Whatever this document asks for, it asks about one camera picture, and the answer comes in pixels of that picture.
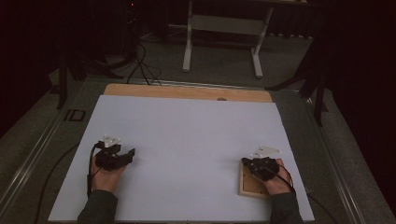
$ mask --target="sleeve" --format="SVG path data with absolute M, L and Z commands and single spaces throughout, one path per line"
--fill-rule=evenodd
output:
M 118 199 L 105 190 L 95 190 L 78 215 L 78 224 L 114 223 Z
M 301 218 L 295 193 L 281 193 L 271 196 L 271 224 L 300 224 Z

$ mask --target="white table leg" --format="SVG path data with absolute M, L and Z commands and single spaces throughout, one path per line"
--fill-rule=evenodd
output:
M 254 71 L 256 73 L 257 78 L 262 78 L 262 65 L 260 63 L 259 52 L 260 52 L 260 48 L 262 47 L 262 41 L 264 40 L 265 33 L 267 32 L 268 24 L 270 22 L 273 11 L 274 9 L 272 7 L 268 9 L 267 15 L 265 17 L 265 21 L 262 25 L 262 30 L 260 31 L 259 42 L 257 43 L 256 48 L 251 49 Z
M 184 61 L 183 61 L 183 72 L 190 71 L 190 64 L 191 64 L 191 33 L 192 33 L 192 0 L 189 1 L 189 17 L 187 19 L 187 44 L 186 50 L 184 51 Z

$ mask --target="gray carpet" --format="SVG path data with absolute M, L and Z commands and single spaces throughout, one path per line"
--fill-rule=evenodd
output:
M 262 89 L 264 85 L 274 85 L 291 77 L 310 44 L 310 40 L 301 38 L 284 39 L 274 36 L 266 38 L 260 54 L 265 77 L 257 79 L 254 77 L 249 49 L 229 48 L 224 45 L 208 47 L 200 43 L 192 48 L 190 72 L 183 73 L 181 67 L 184 42 L 180 40 L 180 36 L 175 36 L 167 42 L 142 41 L 142 45 L 147 50 L 144 62 L 161 68 L 159 80 L 162 84 L 177 81 Z M 139 55 L 143 55 L 143 49 L 139 49 Z M 66 109 L 85 110 L 87 115 L 82 122 L 60 122 L 45 147 L 44 154 L 16 201 L 9 207 L 2 223 L 33 222 L 40 191 L 51 167 L 67 149 L 79 142 L 97 98 L 103 93 L 106 85 L 111 82 L 125 82 L 134 67 L 135 64 L 132 64 L 118 69 L 117 73 L 125 76 L 124 80 L 112 80 L 90 74 L 82 85 L 71 82 L 71 86 L 76 86 L 73 89 L 76 92 L 70 93 Z M 151 67 L 151 71 L 154 75 L 159 74 L 158 69 Z M 142 83 L 141 77 L 141 72 L 137 70 L 131 82 Z M 301 83 L 297 83 L 289 89 L 296 90 L 300 85 Z M 384 203 L 331 94 L 327 91 L 325 95 L 325 104 L 329 112 L 323 113 L 322 129 L 313 122 L 311 108 L 295 91 L 279 91 L 271 94 L 281 114 L 304 184 L 312 190 L 312 195 L 323 203 L 339 223 L 353 223 L 349 221 L 348 212 L 340 197 L 340 189 L 336 184 L 337 179 L 333 177 L 332 160 L 329 159 L 329 152 L 326 150 L 330 148 L 350 189 L 349 193 L 359 206 L 365 222 L 395 223 L 394 216 Z M 0 140 L 0 149 L 6 152 L 0 163 L 0 189 L 6 189 L 13 174 L 17 172 L 29 150 L 35 147 L 35 142 L 51 123 L 52 118 L 64 116 L 64 113 L 55 110 L 56 99 L 54 95 L 45 95 Z M 326 137 L 325 142 L 321 138 L 322 134 Z M 49 180 L 41 205 L 39 223 L 48 223 L 46 220 L 73 154 L 74 151 L 62 160 Z M 323 209 L 315 202 L 310 202 L 316 218 L 312 223 L 332 223 Z

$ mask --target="hand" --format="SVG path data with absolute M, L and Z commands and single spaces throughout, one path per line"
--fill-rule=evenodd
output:
M 281 159 L 276 159 L 276 163 L 280 165 L 279 172 L 277 174 L 290 184 L 291 177 L 289 172 L 284 168 L 285 166 L 283 161 Z M 277 176 L 270 180 L 262 181 L 262 183 L 265 185 L 270 195 L 291 192 L 290 187 Z
M 96 189 L 106 190 L 115 193 L 117 185 L 119 184 L 122 172 L 126 166 L 111 172 L 101 169 L 96 166 L 96 156 L 92 158 L 92 191 Z

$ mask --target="white paper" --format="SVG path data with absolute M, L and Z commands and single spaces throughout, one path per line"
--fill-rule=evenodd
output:
M 116 220 L 268 220 L 269 200 L 238 195 L 239 161 L 260 145 L 282 151 L 303 220 L 314 219 L 275 104 L 103 95 L 50 221 L 77 219 L 87 202 L 90 151 L 104 134 L 121 139 L 122 154 L 136 148 L 117 191 Z

